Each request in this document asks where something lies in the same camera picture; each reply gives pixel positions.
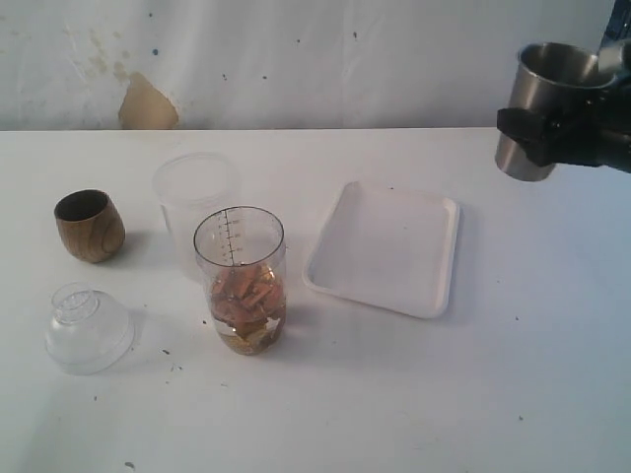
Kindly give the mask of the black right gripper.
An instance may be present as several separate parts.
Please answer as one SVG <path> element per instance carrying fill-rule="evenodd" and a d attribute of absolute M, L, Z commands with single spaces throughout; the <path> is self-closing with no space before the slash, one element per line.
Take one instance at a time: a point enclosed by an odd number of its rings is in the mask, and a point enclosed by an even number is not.
<path fill-rule="evenodd" d="M 496 125 L 535 167 L 562 164 L 628 173 L 630 77 L 562 109 L 501 108 Z"/>

